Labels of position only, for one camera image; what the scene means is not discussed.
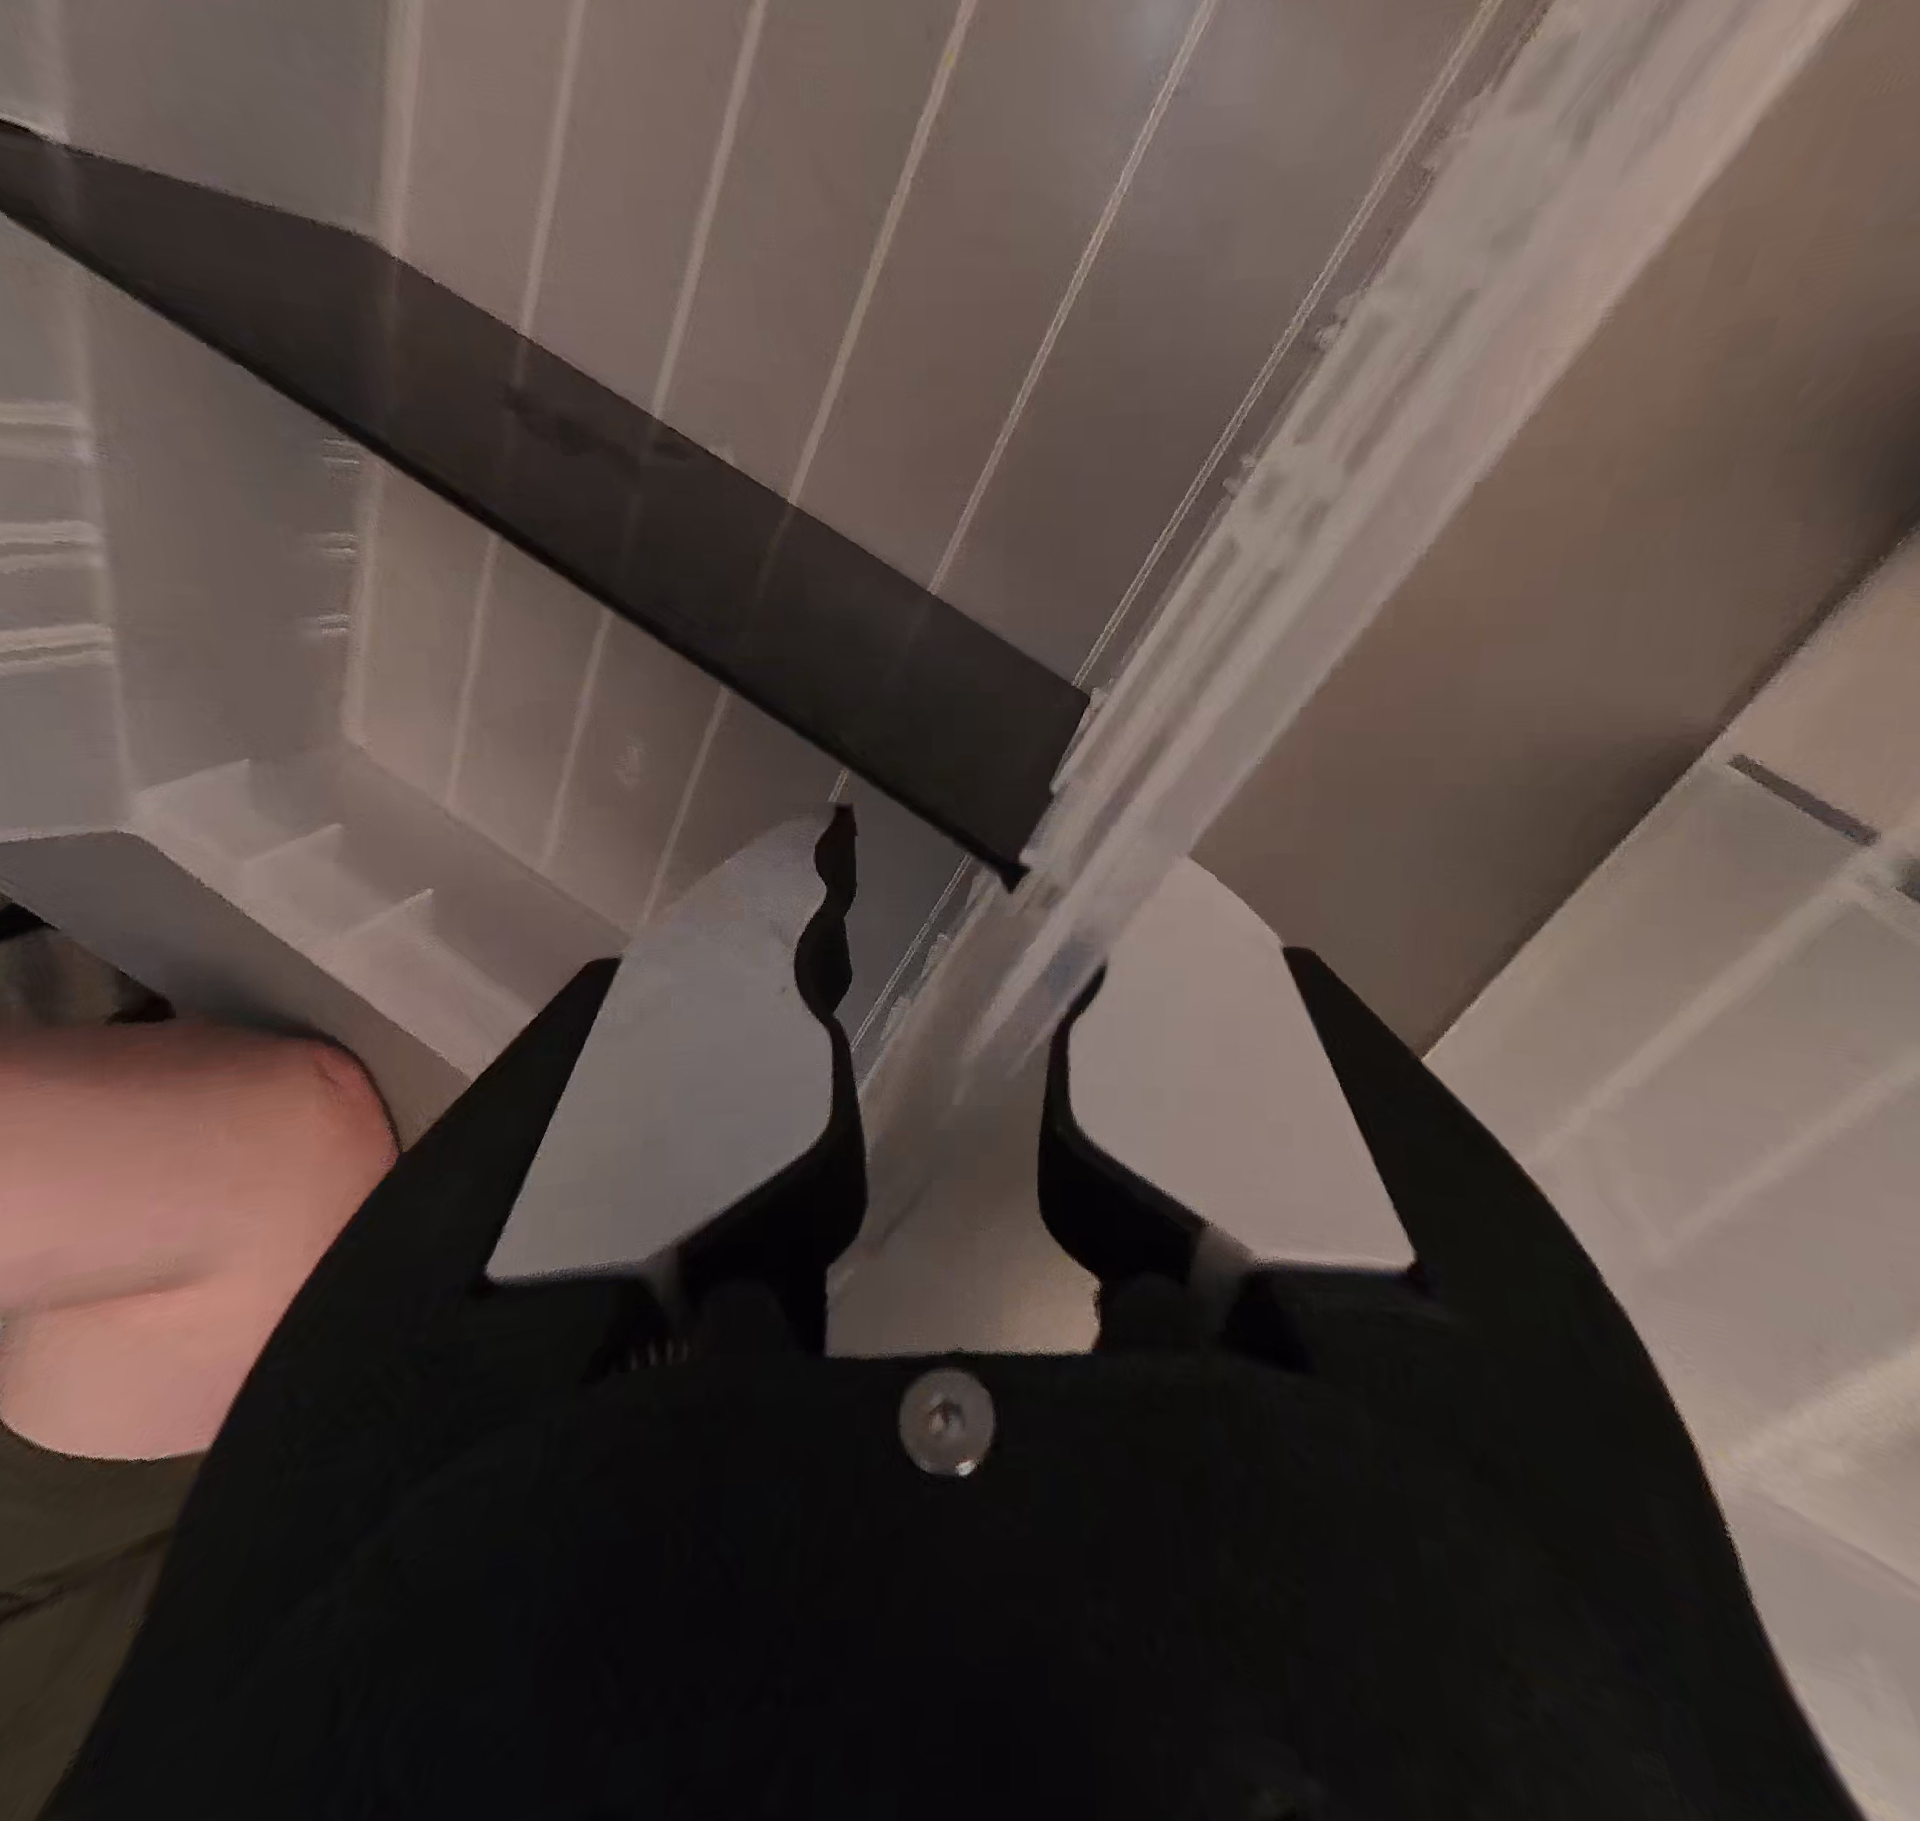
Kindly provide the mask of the clear plastic storage box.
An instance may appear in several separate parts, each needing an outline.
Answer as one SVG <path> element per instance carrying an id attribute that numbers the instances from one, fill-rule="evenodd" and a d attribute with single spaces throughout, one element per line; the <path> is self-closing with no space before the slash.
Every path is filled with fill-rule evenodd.
<path id="1" fill-rule="evenodd" d="M 1639 1331 L 1859 1808 L 1915 1817 L 1915 537 L 1426 1065 Z"/>
<path id="2" fill-rule="evenodd" d="M 1547 0 L 4 0 L 4 118 L 386 240 L 1106 688 L 1302 420 Z M 1794 430 L 1735 156 L 1201 848 L 1431 1032 L 1884 550 L 1884 416 Z M 311 1016 L 428 1121 L 607 929 L 835 767 L 4 227 L 4 892 L 175 1000 Z"/>

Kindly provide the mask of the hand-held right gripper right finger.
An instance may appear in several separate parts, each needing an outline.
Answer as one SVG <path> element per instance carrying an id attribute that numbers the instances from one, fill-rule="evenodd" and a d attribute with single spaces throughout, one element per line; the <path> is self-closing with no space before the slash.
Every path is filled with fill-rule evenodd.
<path id="1" fill-rule="evenodd" d="M 1249 1262 L 1412 1262 L 1279 937 L 1191 862 L 1051 1036 L 1040 1203 L 1088 1274 L 1187 1274 L 1209 1235 Z"/>

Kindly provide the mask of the person's left forearm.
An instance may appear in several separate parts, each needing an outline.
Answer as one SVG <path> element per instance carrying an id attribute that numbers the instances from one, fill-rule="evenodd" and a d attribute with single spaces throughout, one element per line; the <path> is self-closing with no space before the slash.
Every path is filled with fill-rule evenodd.
<path id="1" fill-rule="evenodd" d="M 206 1451 L 395 1161 L 373 1080 L 325 1042 L 4 1035 L 4 1425 L 76 1458 Z"/>

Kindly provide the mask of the black usb hub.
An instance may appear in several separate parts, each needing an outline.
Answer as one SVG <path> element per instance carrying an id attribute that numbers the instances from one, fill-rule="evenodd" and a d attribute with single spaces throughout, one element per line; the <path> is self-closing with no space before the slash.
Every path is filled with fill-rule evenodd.
<path id="1" fill-rule="evenodd" d="M 2 208 L 1020 885 L 1088 709 L 1020 646 L 361 234 L 14 123 Z"/>

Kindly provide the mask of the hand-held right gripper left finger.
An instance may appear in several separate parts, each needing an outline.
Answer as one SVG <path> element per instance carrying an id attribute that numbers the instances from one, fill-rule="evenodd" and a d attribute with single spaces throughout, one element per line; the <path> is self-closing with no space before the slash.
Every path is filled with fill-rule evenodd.
<path id="1" fill-rule="evenodd" d="M 785 821 L 622 956 L 501 1231 L 492 1281 L 637 1273 L 829 1131 L 854 814 Z"/>

